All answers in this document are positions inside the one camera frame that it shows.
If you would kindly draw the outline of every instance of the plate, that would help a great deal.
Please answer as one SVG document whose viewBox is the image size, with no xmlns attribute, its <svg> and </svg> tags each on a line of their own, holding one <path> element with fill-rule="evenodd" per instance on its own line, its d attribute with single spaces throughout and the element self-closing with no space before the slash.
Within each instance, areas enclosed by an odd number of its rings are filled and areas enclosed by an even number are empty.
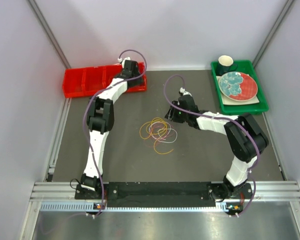
<svg viewBox="0 0 300 240">
<path fill-rule="evenodd" d="M 221 76 L 219 80 L 220 91 L 235 101 L 247 101 L 258 93 L 256 81 L 249 75 L 232 71 Z"/>
</svg>

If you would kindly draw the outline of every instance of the cup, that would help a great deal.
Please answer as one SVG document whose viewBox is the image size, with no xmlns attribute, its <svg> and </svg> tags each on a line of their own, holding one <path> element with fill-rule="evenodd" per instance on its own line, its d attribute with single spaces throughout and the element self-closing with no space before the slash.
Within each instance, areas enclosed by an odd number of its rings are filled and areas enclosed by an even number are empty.
<svg viewBox="0 0 300 240">
<path fill-rule="evenodd" d="M 216 66 L 216 75 L 222 76 L 223 74 L 226 74 L 228 72 L 234 72 L 237 70 L 238 64 L 234 63 L 234 60 L 232 57 L 227 55 L 222 55 L 218 58 L 218 65 Z"/>
</svg>

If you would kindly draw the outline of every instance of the white wall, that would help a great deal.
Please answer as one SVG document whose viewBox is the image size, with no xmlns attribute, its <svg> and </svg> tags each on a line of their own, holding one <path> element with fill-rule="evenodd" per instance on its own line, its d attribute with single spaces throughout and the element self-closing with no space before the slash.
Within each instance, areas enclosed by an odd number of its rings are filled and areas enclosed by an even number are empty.
<svg viewBox="0 0 300 240">
<path fill-rule="evenodd" d="M 300 185 L 300 0 L 282 23 L 257 73 L 271 132 L 287 177 Z"/>
<path fill-rule="evenodd" d="M 73 68 L 113 64 L 129 48 L 150 70 L 253 60 L 286 0 L 36 0 Z"/>
<path fill-rule="evenodd" d="M 27 2 L 0 1 L 0 240 L 17 239 L 43 180 L 64 71 Z"/>
</svg>

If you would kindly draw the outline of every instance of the gray table surface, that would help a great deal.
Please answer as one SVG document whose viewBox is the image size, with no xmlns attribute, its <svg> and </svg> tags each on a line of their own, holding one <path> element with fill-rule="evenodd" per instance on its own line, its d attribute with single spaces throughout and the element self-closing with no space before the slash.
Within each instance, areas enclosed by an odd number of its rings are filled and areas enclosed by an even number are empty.
<svg viewBox="0 0 300 240">
<path fill-rule="evenodd" d="M 139 136 L 139 128 L 155 117 L 164 118 L 169 104 L 163 95 L 163 85 L 173 74 L 186 80 L 186 90 L 191 92 L 200 110 L 220 112 L 211 71 L 149 71 L 147 91 L 125 93 L 114 105 L 115 122 L 105 144 L 103 179 L 108 182 L 183 182 L 221 181 L 230 169 L 233 153 L 226 136 L 211 131 L 200 131 L 186 123 L 172 123 L 178 138 L 171 144 L 160 144 L 157 154 L 147 147 Z M 170 81 L 167 95 L 177 100 L 182 81 Z M 88 159 L 88 143 L 83 135 L 82 117 L 88 98 L 73 98 L 54 170 L 54 182 L 80 179 Z M 266 132 L 262 115 L 255 116 Z M 257 181 L 281 181 L 282 175 L 270 144 L 252 175 Z"/>
</svg>

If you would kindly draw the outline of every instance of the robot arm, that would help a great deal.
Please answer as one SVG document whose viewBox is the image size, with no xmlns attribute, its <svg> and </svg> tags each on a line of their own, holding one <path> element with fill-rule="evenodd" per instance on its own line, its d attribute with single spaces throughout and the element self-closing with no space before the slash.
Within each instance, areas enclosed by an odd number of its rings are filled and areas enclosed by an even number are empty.
<svg viewBox="0 0 300 240">
<path fill-rule="evenodd" d="M 123 81 L 140 76 L 138 63 L 136 61 L 131 60 L 130 57 L 126 57 L 121 65 L 121 73 L 116 75 L 108 86 L 108 88 L 111 88 L 100 93 L 93 100 L 87 113 L 86 123 L 90 132 L 90 144 L 93 147 L 96 164 L 101 176 L 103 174 L 102 166 L 106 140 L 115 122 L 114 103 L 129 88 L 141 85 L 144 82 L 142 77 L 135 80 Z M 89 148 L 87 164 L 80 180 L 81 187 L 93 191 L 100 191 L 99 178 L 100 176 L 93 160 L 92 150 Z"/>
<path fill-rule="evenodd" d="M 226 117 L 237 121 L 252 136 L 257 144 L 260 154 L 269 144 L 268 138 L 251 114 L 246 113 L 241 116 L 229 116 L 209 111 L 199 111 L 198 106 L 195 104 L 195 101 L 189 92 L 185 91 L 184 88 L 181 88 L 179 94 L 181 96 L 178 98 L 178 101 L 172 102 L 174 105 L 194 113 L 204 113 L 204 115 L 211 116 L 211 118 L 181 112 L 172 106 L 165 118 L 177 123 L 187 122 L 190 127 L 195 129 L 209 130 L 227 136 L 234 158 L 230 170 L 223 179 L 225 194 L 222 198 L 235 195 L 246 183 L 248 179 L 248 169 L 251 168 L 257 160 L 256 150 L 251 141 L 237 125 L 228 120 L 215 119 L 215 117 Z"/>
</svg>

